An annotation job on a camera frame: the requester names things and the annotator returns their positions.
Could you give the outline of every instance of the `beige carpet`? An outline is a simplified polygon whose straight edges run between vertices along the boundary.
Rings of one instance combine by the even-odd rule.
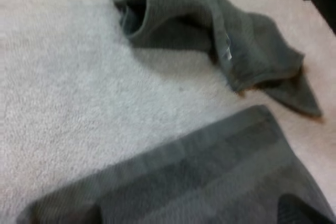
[[[133,50],[110,0],[1,0],[0,223],[33,199],[253,104],[266,104],[336,211],[336,38],[310,2],[231,0],[306,55],[317,122],[232,93],[205,54]]]

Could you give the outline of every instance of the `towel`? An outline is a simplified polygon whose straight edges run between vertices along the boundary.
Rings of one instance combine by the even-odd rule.
[[[17,222],[331,223],[331,208],[265,106],[31,203]]]
[[[233,91],[256,87],[298,112],[322,115],[303,74],[303,55],[270,18],[228,0],[113,1],[135,47],[207,52]]]

